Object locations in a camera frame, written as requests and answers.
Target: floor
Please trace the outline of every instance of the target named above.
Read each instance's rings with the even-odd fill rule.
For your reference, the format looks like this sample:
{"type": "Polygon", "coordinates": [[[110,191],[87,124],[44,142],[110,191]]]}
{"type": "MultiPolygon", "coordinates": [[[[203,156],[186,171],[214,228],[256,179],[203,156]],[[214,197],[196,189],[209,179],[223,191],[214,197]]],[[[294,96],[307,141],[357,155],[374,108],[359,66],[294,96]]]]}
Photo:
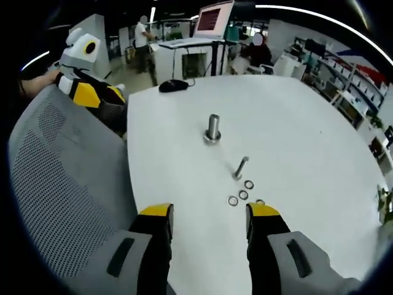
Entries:
{"type": "Polygon", "coordinates": [[[111,85],[124,84],[129,94],[153,87],[149,73],[137,74],[136,70],[125,65],[120,57],[111,60],[110,64],[112,73],[106,80],[111,85]]]}

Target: chair backrest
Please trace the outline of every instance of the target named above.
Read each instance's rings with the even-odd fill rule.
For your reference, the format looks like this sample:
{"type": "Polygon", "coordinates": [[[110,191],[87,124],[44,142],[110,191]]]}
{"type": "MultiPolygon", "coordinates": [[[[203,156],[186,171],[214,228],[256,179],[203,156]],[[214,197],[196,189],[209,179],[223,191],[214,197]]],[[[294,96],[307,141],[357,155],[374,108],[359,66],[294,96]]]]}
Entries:
{"type": "Polygon", "coordinates": [[[78,276],[137,215],[125,143],[54,85],[14,127],[9,165],[21,218],[60,278],[78,276]]]}

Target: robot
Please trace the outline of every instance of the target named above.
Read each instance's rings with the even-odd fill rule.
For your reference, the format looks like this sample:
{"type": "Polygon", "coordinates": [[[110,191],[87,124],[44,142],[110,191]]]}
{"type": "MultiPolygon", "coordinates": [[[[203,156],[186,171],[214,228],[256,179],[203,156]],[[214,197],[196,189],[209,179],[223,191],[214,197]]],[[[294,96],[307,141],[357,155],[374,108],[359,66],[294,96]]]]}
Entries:
{"type": "Polygon", "coordinates": [[[111,86],[92,73],[100,40],[81,28],[66,40],[56,85],[75,104],[86,107],[94,116],[117,133],[126,132],[126,99],[123,84],[111,86]]]}

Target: ceiling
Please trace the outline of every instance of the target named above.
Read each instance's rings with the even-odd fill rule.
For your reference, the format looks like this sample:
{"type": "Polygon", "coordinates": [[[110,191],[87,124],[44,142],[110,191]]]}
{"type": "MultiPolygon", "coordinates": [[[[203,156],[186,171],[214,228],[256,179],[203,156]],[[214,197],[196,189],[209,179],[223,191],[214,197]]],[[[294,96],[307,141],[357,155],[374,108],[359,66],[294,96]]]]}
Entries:
{"type": "MultiPolygon", "coordinates": [[[[142,15],[150,17],[151,7],[156,7],[154,20],[165,18],[189,18],[198,14],[201,7],[222,2],[216,0],[67,0],[54,1],[51,5],[41,8],[39,13],[34,15],[30,21],[30,30],[34,30],[34,34],[30,34],[30,38],[34,39],[29,46],[30,52],[36,52],[37,39],[42,44],[53,42],[54,34],[56,36],[65,36],[68,28],[51,32],[52,36],[47,40],[45,29],[59,25],[75,25],[85,17],[98,13],[105,16],[105,26],[107,35],[117,35],[119,28],[123,26],[135,24],[142,15]]],[[[380,0],[331,0],[329,4],[321,5],[322,1],[306,1],[306,0],[255,0],[256,4],[272,4],[281,6],[290,6],[306,10],[311,10],[323,15],[332,17],[341,21],[376,42],[390,57],[393,57],[393,34],[388,31],[391,23],[388,15],[383,15],[383,7],[387,2],[380,0]]],[[[327,20],[318,17],[303,14],[300,12],[291,12],[281,9],[255,9],[254,13],[248,15],[249,20],[252,19],[269,19],[278,18],[297,25],[308,27],[312,30],[320,31],[338,41],[348,45],[352,49],[360,49],[364,57],[366,57],[376,68],[387,75],[393,81],[393,67],[387,63],[374,48],[366,42],[355,36],[342,27],[334,25],[327,20]]]]}

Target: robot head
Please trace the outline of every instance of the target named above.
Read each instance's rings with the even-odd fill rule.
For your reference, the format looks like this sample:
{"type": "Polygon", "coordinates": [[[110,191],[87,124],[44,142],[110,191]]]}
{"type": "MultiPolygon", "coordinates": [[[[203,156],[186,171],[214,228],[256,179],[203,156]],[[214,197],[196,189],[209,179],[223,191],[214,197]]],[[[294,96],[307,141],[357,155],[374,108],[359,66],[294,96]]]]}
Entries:
{"type": "Polygon", "coordinates": [[[77,28],[69,34],[66,43],[68,47],[60,58],[60,67],[91,71],[97,59],[100,40],[77,28]]]}

